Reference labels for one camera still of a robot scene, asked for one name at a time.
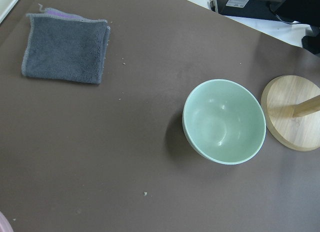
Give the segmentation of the wooden cup stand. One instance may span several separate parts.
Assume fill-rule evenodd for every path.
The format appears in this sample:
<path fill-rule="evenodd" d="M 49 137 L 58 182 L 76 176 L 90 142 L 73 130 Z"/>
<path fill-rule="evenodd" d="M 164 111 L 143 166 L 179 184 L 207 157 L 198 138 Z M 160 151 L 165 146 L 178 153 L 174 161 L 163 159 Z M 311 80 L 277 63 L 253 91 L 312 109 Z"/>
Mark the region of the wooden cup stand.
<path fill-rule="evenodd" d="M 320 88 L 297 75 L 271 80 L 261 96 L 266 126 L 286 147 L 313 151 L 320 147 Z"/>

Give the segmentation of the green bowl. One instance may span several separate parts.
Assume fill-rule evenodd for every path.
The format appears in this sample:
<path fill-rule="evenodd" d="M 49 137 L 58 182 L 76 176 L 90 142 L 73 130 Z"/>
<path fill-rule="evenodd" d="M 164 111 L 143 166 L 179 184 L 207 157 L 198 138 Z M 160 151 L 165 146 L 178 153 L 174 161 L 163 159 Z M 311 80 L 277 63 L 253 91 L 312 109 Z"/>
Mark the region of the green bowl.
<path fill-rule="evenodd" d="M 260 103 L 244 86 L 227 79 L 197 85 L 182 111 L 184 135 L 207 160 L 238 165 L 252 159 L 266 137 Z"/>

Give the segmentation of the grey folded cloth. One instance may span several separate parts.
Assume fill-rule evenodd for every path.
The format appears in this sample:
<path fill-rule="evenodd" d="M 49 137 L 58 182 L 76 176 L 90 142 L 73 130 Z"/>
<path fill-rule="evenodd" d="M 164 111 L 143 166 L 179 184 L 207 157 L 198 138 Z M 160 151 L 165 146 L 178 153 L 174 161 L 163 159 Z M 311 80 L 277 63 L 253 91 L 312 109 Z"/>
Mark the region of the grey folded cloth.
<path fill-rule="evenodd" d="M 111 28 L 105 19 L 88 19 L 47 7 L 28 13 L 30 32 L 21 73 L 37 79 L 100 84 Z"/>

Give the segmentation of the black power box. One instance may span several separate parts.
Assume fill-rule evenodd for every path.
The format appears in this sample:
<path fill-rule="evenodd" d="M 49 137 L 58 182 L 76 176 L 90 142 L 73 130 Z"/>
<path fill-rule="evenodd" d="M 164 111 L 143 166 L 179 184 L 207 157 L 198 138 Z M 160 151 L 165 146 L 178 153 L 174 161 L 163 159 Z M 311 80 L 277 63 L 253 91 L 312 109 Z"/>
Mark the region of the black power box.
<path fill-rule="evenodd" d="M 270 6 L 277 6 L 282 0 L 213 0 L 215 11 L 220 15 L 275 21 Z"/>

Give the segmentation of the black monitor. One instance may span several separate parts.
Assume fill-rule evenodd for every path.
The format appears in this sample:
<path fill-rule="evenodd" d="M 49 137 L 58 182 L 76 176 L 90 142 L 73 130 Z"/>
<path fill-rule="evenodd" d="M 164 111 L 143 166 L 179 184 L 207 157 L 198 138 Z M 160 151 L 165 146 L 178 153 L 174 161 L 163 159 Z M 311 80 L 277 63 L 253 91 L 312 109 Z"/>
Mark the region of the black monitor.
<path fill-rule="evenodd" d="M 283 23 L 309 25 L 312 31 L 320 29 L 320 0 L 274 0 L 269 10 Z"/>

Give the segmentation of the cream rabbit tray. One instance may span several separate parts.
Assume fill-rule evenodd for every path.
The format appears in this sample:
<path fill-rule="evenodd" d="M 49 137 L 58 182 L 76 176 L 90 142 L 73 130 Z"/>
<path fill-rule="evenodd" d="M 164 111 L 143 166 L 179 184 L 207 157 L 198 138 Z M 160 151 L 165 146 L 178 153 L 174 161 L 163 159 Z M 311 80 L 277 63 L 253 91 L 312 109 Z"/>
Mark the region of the cream rabbit tray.
<path fill-rule="evenodd" d="M 19 0 L 0 0 L 0 23 L 4 21 L 18 1 Z"/>

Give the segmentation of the pink bowl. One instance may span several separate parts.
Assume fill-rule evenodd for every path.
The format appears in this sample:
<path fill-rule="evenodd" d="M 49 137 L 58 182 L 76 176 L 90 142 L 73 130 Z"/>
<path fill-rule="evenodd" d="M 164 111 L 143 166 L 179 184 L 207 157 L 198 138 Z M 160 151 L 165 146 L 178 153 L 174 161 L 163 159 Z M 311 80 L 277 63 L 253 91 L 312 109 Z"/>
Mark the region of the pink bowl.
<path fill-rule="evenodd" d="M 0 232 L 14 232 L 7 218 L 0 212 Z"/>

